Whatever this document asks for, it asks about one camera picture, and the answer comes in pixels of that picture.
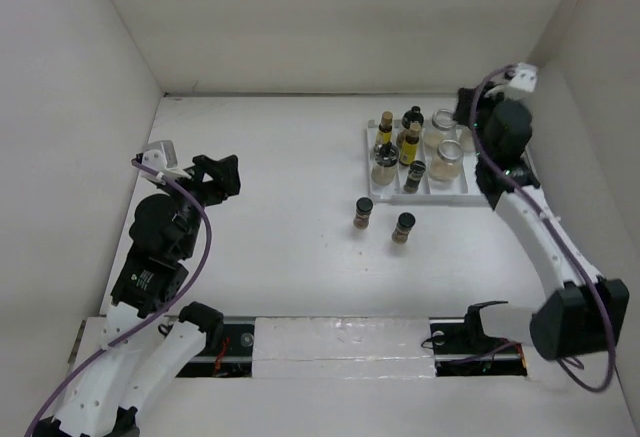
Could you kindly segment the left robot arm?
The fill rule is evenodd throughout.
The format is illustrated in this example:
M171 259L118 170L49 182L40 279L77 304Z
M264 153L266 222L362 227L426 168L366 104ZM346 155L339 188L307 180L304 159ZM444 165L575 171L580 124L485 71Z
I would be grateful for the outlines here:
M239 194L237 156L193 158L186 169L159 151L131 161L157 193L140 201L132 240L112 288L97 350L58 385L26 430L29 436L137 436L143 415L198 353L222 344L223 315L186 305L159 346L159 319L199 278L213 243L206 210Z

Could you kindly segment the silver-rim glass jar back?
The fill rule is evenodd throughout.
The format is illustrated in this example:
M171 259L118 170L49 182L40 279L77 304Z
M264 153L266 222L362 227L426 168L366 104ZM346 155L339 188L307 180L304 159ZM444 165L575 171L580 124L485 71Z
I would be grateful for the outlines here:
M427 149L436 150L444 140L458 140L457 123L452 111L439 109L425 123L423 142Z

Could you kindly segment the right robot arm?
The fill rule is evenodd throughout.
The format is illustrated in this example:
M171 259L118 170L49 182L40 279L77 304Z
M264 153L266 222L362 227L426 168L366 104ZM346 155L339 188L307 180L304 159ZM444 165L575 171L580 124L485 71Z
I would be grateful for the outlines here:
M483 351L501 338L532 346L547 361L613 355L629 290L586 260L549 208L524 158L533 133L530 111L488 83L458 90L454 119L474 140L481 194L524 249L545 296L534 310L506 301L471 305L462 326L465 344Z

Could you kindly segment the black-dome white powder shaker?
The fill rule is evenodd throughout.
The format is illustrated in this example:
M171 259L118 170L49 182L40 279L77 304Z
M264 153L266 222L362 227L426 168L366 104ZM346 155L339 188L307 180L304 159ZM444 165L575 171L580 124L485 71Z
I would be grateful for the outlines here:
M476 154L476 139L478 132L475 129L471 129L467 126L462 126L458 134L458 142L462 150L467 154Z

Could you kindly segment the small dark pepper jar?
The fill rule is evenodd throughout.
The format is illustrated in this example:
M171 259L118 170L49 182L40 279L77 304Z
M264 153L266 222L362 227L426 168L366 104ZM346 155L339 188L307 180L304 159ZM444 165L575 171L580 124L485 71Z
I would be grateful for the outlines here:
M426 171L426 164L421 160L414 160L408 167L407 177L404 183L404 192L415 194Z

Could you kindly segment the black-cap spice jar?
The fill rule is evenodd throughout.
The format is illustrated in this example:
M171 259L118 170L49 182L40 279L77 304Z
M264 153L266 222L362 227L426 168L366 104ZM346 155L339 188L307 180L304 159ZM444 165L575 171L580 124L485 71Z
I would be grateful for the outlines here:
M355 216L353 225L357 229L366 229L369 226L370 216L374 204L369 197L361 197L355 204Z
M415 216L410 212L403 212L398 216L396 227L392 232L391 239L397 244L405 244L415 226Z

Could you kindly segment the silver-lid glass jar front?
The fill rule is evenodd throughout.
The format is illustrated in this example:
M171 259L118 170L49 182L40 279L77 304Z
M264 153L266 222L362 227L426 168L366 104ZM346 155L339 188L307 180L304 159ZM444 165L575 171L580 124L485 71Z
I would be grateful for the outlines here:
M462 171L463 155L464 152L457 141L442 141L429 164L429 176L442 182L456 179Z

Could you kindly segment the gold-cap brown bottle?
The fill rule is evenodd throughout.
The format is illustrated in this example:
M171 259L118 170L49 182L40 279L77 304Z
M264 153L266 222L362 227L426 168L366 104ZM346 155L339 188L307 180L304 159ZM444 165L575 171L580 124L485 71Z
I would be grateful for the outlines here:
M404 133L399 157L400 165L409 166L415 160L420 134L421 125L418 122L412 122Z
M376 149L379 149L380 147L391 142L393 132L393 118L393 113L390 111L384 111L382 113L375 140Z

